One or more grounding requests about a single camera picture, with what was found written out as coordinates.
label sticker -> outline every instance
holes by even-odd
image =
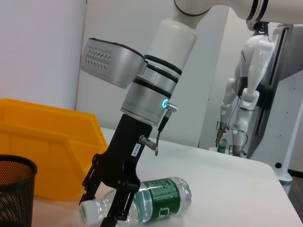
[[[137,154],[138,154],[138,152],[139,152],[140,147],[141,147],[141,144],[136,143],[136,145],[135,145],[135,147],[134,147],[134,149],[133,149],[133,152],[132,152],[132,156],[137,157]]]
[[[181,198],[176,184],[169,178],[155,181],[145,181],[152,200],[152,215],[150,220],[165,218],[177,214]]]
[[[85,208],[82,205],[80,207],[81,207],[81,210],[80,210],[81,218],[82,218],[83,223],[85,223],[85,220],[86,220]]]
[[[217,151],[219,152],[219,153],[225,153],[225,150],[226,150],[226,147],[225,146],[222,146],[222,145],[218,145],[218,149],[217,149]]]

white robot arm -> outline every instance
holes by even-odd
[[[216,137],[216,147],[218,146],[219,140],[226,133],[226,129],[229,129],[229,119],[232,115],[232,103],[237,96],[237,86],[240,77],[240,62],[238,63],[234,78],[229,78],[226,84],[224,100],[221,104],[221,118],[220,127],[218,129]]]

green bottle label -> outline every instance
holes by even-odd
[[[219,153],[225,153],[225,150],[226,150],[226,147],[225,146],[222,146],[222,145],[218,145],[218,149],[217,149],[217,151],[219,152]]]
[[[176,184],[169,178],[145,181],[152,200],[150,220],[165,218],[176,214],[181,205],[181,198]]]

clear plastic bottle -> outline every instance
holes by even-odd
[[[218,149],[217,149],[217,151],[219,153],[225,154],[226,147],[227,147],[227,139],[226,139],[226,137],[227,137],[227,134],[223,133],[221,139],[219,140]]]
[[[115,192],[111,190],[99,201],[84,201],[80,204],[80,217],[84,226],[101,224],[109,212]],[[142,182],[135,194],[127,220],[118,221],[117,226],[138,225],[176,215],[187,210],[190,204],[191,191],[181,178],[169,177]]]

black mesh wastebasket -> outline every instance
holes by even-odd
[[[29,159],[0,155],[0,227],[31,227],[36,173]]]

